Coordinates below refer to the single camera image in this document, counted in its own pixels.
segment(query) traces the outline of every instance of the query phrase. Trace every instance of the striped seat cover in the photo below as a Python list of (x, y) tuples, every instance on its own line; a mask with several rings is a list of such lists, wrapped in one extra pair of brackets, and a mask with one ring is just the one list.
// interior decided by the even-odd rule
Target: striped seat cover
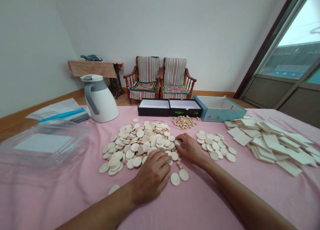
[[(187, 60), (184, 58), (166, 58), (164, 85), (183, 85)], [(164, 99), (185, 99), (186, 94), (163, 93)]]
[[(152, 82), (159, 74), (159, 57), (138, 56), (139, 81)], [(130, 91), (130, 98), (141, 100), (142, 98), (154, 98), (154, 92)]]

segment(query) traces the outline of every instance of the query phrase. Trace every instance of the white thermos jug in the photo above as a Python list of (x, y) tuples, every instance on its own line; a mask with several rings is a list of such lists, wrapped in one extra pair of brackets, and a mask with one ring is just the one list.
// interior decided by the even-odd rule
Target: white thermos jug
[(80, 78), (84, 83), (84, 94), (92, 118), (99, 123), (115, 119), (119, 115), (119, 110), (103, 77), (90, 74)]

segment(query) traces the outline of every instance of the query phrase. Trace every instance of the open box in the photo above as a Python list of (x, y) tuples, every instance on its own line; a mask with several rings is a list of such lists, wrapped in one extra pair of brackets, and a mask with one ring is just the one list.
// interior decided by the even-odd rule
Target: open box
[(143, 98), (138, 106), (138, 115), (145, 117), (168, 117), (170, 104), (168, 99)]
[(226, 97), (197, 96), (193, 99), (203, 108), (201, 119), (204, 122), (225, 122), (243, 118), (246, 109)]
[(194, 99), (169, 99), (170, 116), (200, 117), (202, 107)]

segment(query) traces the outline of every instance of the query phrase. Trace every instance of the black box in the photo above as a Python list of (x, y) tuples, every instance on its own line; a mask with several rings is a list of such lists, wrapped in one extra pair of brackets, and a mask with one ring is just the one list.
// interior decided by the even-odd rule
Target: black box
[(169, 99), (170, 116), (201, 117), (202, 107), (195, 99)]
[(143, 98), (138, 106), (138, 115), (145, 117), (169, 117), (168, 99)]

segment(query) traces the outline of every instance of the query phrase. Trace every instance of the jug lid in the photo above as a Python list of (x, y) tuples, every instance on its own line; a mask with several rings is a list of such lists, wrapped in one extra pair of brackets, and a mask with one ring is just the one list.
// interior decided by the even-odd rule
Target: jug lid
[(95, 75), (95, 74), (89, 74), (89, 75), (81, 76), (80, 79), (82, 81), (100, 81), (100, 80), (103, 80), (103, 76)]

